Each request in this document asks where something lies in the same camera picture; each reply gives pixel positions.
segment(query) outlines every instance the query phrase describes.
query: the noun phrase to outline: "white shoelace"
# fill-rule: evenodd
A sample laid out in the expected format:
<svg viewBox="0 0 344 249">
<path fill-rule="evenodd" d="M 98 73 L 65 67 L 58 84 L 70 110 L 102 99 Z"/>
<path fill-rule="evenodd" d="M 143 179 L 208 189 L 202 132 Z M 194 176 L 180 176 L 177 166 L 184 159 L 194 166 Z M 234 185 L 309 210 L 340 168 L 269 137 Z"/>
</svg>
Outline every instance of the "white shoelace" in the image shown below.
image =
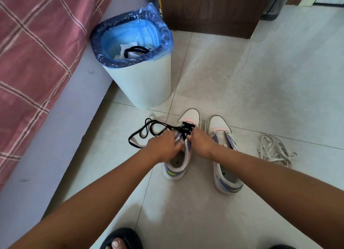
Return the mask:
<svg viewBox="0 0 344 249">
<path fill-rule="evenodd" d="M 292 160 L 297 156 L 295 152 L 289 152 L 280 139 L 268 134 L 261 135 L 260 147 L 257 150 L 261 159 L 288 168 L 293 166 Z"/>
</svg>

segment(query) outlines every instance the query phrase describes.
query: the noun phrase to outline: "black shoelace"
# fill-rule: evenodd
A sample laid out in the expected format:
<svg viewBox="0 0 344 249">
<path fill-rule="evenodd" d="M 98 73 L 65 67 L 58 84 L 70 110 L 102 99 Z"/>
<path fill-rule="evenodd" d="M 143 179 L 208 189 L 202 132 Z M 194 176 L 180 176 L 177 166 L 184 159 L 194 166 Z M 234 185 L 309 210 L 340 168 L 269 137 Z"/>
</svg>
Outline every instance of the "black shoelace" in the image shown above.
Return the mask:
<svg viewBox="0 0 344 249">
<path fill-rule="evenodd" d="M 174 127 L 174 126 L 171 126 L 169 124 L 166 124 L 164 122 L 160 122 L 160 121 L 157 121 L 155 119 L 150 119 L 150 118 L 146 118 L 146 120 L 144 121 L 144 126 L 142 128 L 140 128 L 139 130 L 137 130 L 136 132 L 132 133 L 131 136 L 129 137 L 128 141 L 129 141 L 129 144 L 131 144 L 133 147 L 137 147 L 137 148 L 143 148 L 143 147 L 140 147 L 138 145 L 136 145 L 135 143 L 131 142 L 130 140 L 136 136 L 137 134 L 139 134 L 140 138 L 146 138 L 148 136 L 148 125 L 151 124 L 149 126 L 149 132 L 154 136 L 154 137 L 157 137 L 159 135 L 162 134 L 162 132 L 164 132 L 164 130 L 166 128 L 168 128 L 169 130 L 177 130 L 179 133 L 181 133 L 181 137 L 185 140 L 187 138 L 187 135 L 190 135 L 191 134 L 191 131 L 192 129 L 195 127 L 194 124 L 190 124 L 188 122 L 183 122 L 183 125 L 181 125 L 180 127 Z M 160 124 L 160 125 L 163 125 L 165 128 L 163 130 L 161 130 L 159 133 L 154 133 L 153 131 L 153 126 L 155 124 Z M 146 135 L 142 135 L 142 131 L 146 129 Z"/>
</svg>

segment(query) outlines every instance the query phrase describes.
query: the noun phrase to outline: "black cord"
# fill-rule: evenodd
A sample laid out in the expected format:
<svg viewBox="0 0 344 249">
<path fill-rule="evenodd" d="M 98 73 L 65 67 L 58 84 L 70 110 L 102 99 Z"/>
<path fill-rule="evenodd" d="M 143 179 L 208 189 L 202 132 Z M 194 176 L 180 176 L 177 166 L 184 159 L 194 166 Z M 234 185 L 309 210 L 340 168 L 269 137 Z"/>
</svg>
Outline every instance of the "black cord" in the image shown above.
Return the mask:
<svg viewBox="0 0 344 249">
<path fill-rule="evenodd" d="M 151 119 L 151 118 L 146 118 L 146 120 L 144 121 L 144 126 L 142 128 L 140 128 L 139 130 L 137 130 L 136 132 L 132 133 L 131 136 L 128 138 L 128 141 L 129 141 L 129 144 L 131 144 L 133 147 L 137 147 L 137 148 L 143 148 L 143 147 L 140 147 L 136 144 L 134 144 L 133 142 L 131 142 L 130 140 L 137 134 L 139 134 L 140 138 L 146 138 L 148 136 L 148 125 L 150 125 L 149 127 L 149 132 L 154 136 L 154 137 L 157 137 L 159 135 L 161 135 L 164 130 L 166 128 L 168 128 L 169 130 L 177 130 L 179 133 L 181 133 L 181 137 L 185 140 L 187 138 L 187 135 L 190 135 L 191 134 L 191 131 L 192 129 L 195 127 L 194 124 L 190 124 L 188 122 L 183 122 L 183 125 L 180 126 L 180 127 L 174 127 L 174 126 L 171 126 L 169 124 L 166 124 L 164 122 L 160 122 L 160 121 L 157 121 L 155 119 Z M 163 125 L 165 126 L 165 128 L 163 130 L 161 130 L 159 133 L 154 133 L 153 131 L 153 125 L 155 124 L 160 124 L 160 125 Z M 146 129 L 146 135 L 142 135 L 142 131 Z"/>
<path fill-rule="evenodd" d="M 275 3 L 276 3 L 276 2 L 277 2 L 277 0 L 275 0 L 275 1 L 273 2 L 273 4 L 271 5 L 270 9 L 269 9 L 265 14 L 263 14 L 262 17 L 265 17 L 266 15 L 269 14 L 269 12 L 272 10 L 273 6 L 275 6 Z"/>
</svg>

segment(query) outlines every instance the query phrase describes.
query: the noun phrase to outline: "white trash can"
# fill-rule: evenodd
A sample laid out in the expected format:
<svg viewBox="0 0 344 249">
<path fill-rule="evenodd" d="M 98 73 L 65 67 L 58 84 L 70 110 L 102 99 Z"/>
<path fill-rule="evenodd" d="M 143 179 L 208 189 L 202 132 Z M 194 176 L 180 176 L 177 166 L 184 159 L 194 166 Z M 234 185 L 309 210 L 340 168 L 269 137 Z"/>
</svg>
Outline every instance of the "white trash can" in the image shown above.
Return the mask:
<svg viewBox="0 0 344 249">
<path fill-rule="evenodd" d="M 132 42 L 145 47 L 147 53 L 121 56 L 121 44 Z M 98 61 L 135 106 L 152 108 L 168 99 L 173 38 L 152 3 L 97 25 L 91 45 Z"/>
</svg>

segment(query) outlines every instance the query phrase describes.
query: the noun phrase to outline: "forearm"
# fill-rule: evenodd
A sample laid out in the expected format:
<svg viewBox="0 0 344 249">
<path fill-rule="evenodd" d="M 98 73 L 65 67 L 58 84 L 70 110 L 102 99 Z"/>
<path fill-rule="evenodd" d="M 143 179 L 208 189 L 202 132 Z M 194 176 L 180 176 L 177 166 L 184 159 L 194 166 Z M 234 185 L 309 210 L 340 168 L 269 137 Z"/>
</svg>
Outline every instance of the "forearm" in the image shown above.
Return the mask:
<svg viewBox="0 0 344 249">
<path fill-rule="evenodd" d="M 11 248 L 89 248 L 157 162 L 140 150 L 64 202 Z"/>
<path fill-rule="evenodd" d="M 292 225 L 324 248 L 344 246 L 344 192 L 301 172 L 220 145 L 214 161 L 231 170 Z"/>
</svg>

